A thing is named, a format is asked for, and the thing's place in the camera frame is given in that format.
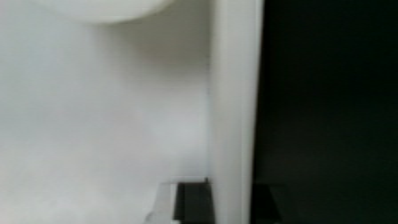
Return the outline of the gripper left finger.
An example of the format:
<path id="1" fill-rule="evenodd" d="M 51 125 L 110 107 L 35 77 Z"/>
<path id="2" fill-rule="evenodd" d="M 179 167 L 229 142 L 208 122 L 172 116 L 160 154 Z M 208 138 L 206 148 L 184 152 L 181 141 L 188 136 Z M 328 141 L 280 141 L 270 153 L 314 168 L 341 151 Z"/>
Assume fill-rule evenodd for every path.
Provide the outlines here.
<path id="1" fill-rule="evenodd" d="M 163 183 L 144 224 L 215 224 L 208 182 Z"/>

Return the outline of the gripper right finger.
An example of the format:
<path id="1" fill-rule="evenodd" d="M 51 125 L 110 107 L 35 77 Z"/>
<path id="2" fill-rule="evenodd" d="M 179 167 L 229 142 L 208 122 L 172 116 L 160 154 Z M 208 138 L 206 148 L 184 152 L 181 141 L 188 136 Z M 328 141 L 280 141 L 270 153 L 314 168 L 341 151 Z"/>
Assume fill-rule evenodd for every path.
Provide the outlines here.
<path id="1" fill-rule="evenodd" d="M 271 196 L 270 186 L 252 186 L 250 224 L 277 224 L 282 221 L 279 208 Z"/>

